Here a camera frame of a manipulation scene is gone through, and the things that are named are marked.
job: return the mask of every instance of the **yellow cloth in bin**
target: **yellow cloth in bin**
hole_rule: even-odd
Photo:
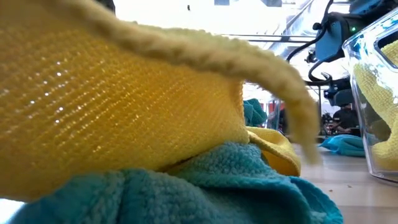
[[[119,21],[92,0],[0,0],[0,198],[35,200],[87,172],[162,171],[249,139],[280,173],[299,175],[283,136],[244,126],[245,80],[285,101],[316,162],[315,104],[272,52]]]
[[[392,63],[398,65],[398,41],[386,45],[381,50]],[[387,141],[379,142],[371,148],[372,158],[378,169],[398,170],[398,107],[394,104],[393,92],[380,86],[377,76],[365,65],[355,65],[354,75],[366,100],[391,129]]]

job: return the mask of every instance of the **plastic container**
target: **plastic container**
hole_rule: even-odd
[[[284,104],[280,99],[272,99],[266,105],[268,114],[266,128],[280,131],[280,111],[284,108]]]
[[[343,44],[371,175],[398,184],[398,9]]]

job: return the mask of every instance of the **teal towel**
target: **teal towel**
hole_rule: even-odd
[[[343,156],[365,157],[362,139],[349,134],[341,134],[326,139],[319,146]]]
[[[253,145],[226,143],[175,175],[128,169],[75,177],[21,208],[10,223],[343,223],[336,205],[279,175]]]
[[[267,114],[257,99],[244,100],[243,109],[246,126],[259,126],[266,122]]]

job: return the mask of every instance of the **cloth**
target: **cloth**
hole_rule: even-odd
[[[272,170],[255,145],[226,143],[172,174],[128,169],[76,177],[13,223],[343,223],[306,180]]]
[[[398,64],[398,41],[386,45],[381,51],[394,65]],[[372,59],[364,58],[363,61],[372,61]],[[380,68],[378,71],[380,75],[375,75],[373,68],[373,65],[366,63],[356,64],[353,70],[355,81],[366,101],[384,120],[384,124],[389,126],[391,135],[388,140],[371,146],[370,153],[378,169],[398,170],[398,108],[394,103],[396,96],[393,92],[395,84],[388,79],[391,71],[383,70],[387,68]]]
[[[257,127],[267,120],[267,114],[257,99],[244,100],[243,112],[246,126]]]
[[[362,138],[349,134],[328,138],[319,146],[343,156],[365,157]]]
[[[293,145],[283,134],[276,130],[255,127],[248,127],[248,132],[250,142],[261,149],[273,169],[283,175],[300,175],[301,161]]]
[[[0,0],[0,30],[0,198],[33,201],[75,175],[164,170],[247,144],[244,81],[284,100],[305,157],[319,158],[299,72],[245,41],[120,21],[93,0]]]

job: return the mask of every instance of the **person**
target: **person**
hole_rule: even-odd
[[[357,128],[358,125],[358,116],[351,104],[341,106],[333,115],[333,128],[339,133],[350,133],[351,128]]]
[[[279,112],[279,129],[283,132],[287,132],[287,119],[285,116],[285,108]]]

